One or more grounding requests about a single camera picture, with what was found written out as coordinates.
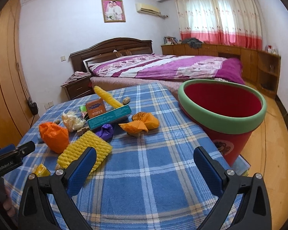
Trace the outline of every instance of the air conditioner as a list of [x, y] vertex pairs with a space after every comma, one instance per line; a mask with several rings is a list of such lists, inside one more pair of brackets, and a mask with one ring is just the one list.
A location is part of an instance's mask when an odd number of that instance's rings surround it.
[[148, 5], [148, 4], [144, 4], [144, 3], [137, 3], [135, 6], [137, 8], [137, 12], [139, 12], [139, 13], [144, 13], [144, 14], [149, 14], [149, 15], [161, 17], [160, 10], [157, 7], [154, 7], [154, 6]]

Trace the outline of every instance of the crumpled purple wrapper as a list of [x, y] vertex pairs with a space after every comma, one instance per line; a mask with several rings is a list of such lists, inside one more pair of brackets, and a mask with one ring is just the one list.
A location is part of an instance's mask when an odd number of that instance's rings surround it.
[[101, 139], [108, 141], [113, 137], [114, 129], [109, 123], [104, 124], [100, 130], [96, 131], [95, 134]]

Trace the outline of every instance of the wooden floor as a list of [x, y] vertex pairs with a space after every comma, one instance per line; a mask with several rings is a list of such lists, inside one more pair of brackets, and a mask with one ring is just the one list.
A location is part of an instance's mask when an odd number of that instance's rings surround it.
[[252, 133], [241, 154], [251, 165], [249, 176], [257, 172], [263, 175], [272, 230], [279, 230], [288, 218], [288, 131], [275, 100], [266, 96], [265, 99], [265, 120]]

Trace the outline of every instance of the curtain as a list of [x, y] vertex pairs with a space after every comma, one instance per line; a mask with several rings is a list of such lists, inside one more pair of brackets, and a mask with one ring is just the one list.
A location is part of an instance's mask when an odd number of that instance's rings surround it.
[[175, 0], [181, 39], [262, 49], [255, 0]]

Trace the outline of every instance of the groom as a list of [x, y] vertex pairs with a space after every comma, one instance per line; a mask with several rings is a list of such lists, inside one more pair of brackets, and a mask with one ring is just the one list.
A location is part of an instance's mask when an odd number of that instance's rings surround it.
[[116, 20], [122, 21], [123, 20], [122, 19], [122, 14], [123, 14], [122, 8], [117, 5], [116, 1], [113, 1], [112, 4], [113, 4], [113, 10], [114, 10], [114, 15], [115, 15]]

